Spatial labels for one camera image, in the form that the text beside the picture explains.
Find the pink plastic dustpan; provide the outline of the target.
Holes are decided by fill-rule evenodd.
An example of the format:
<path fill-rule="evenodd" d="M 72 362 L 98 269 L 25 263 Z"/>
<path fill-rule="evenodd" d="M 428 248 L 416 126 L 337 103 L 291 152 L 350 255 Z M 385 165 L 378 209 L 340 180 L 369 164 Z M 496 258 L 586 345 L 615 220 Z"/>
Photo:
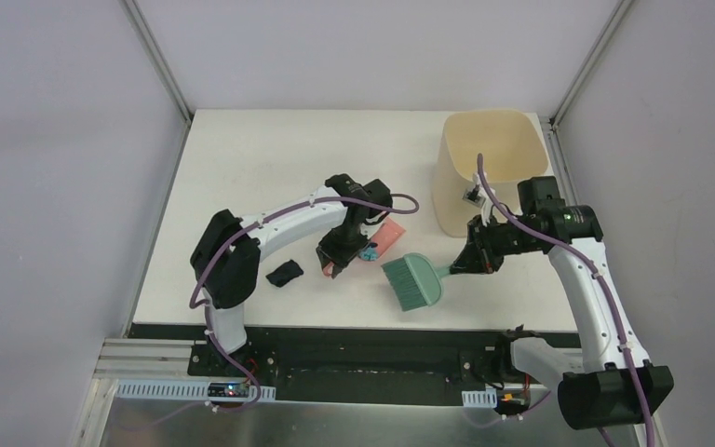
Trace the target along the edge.
<path fill-rule="evenodd" d="M 370 236 L 367 237 L 370 239 L 369 245 L 373 243 L 377 246 L 377 250 L 380 254 L 380 259 L 393 245 L 395 245 L 400 240 L 404 233 L 405 230 L 400 225 L 391 221 L 386 221 L 382 223 L 376 231 L 374 231 Z"/>

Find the green hand brush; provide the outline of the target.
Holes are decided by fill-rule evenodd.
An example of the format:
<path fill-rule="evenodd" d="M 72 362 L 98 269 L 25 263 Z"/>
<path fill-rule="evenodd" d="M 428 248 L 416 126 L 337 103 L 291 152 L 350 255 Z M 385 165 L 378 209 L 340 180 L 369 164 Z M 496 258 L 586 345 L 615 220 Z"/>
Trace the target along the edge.
<path fill-rule="evenodd" d="M 444 294 L 442 280 L 452 274 L 449 265 L 435 266 L 416 252 L 382 264 L 382 270 L 403 312 L 436 305 Z"/>

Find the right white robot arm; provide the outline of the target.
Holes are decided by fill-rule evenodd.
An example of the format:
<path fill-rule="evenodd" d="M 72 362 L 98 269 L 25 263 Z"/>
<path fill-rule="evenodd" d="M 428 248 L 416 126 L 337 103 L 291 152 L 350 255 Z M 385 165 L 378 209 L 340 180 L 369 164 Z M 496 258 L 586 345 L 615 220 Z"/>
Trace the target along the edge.
<path fill-rule="evenodd" d="M 557 395 L 560 413 L 575 430 L 651 424 L 674 387 L 665 365 L 655 365 L 631 328 L 611 278 L 599 220 L 587 205 L 571 206 L 555 178 L 518 185 L 521 213 L 493 216 L 486 198 L 466 224 L 466 243 L 454 274 L 492 274 L 506 257 L 542 253 L 565 291 L 579 336 L 581 361 L 568 359 L 542 335 L 522 327 L 499 335 L 488 376 L 512 382 L 529 376 Z"/>

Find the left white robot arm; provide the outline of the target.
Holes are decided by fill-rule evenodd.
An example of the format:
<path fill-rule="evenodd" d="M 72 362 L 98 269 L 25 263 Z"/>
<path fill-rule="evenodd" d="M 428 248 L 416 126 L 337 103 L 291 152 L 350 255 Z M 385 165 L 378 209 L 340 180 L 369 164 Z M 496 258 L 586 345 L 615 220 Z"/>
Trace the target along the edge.
<path fill-rule="evenodd" d="M 246 367 L 244 303 L 256 290 L 262 261 L 320 233 L 315 253 L 320 266 L 335 278 L 369 246 L 364 225 L 389 214 L 393 200 L 379 179 L 361 184 L 337 174 L 273 210 L 241 217 L 230 210 L 214 214 L 190 258 L 196 278 L 190 306 L 205 308 L 206 334 L 215 346 L 213 367 L 229 377 Z"/>

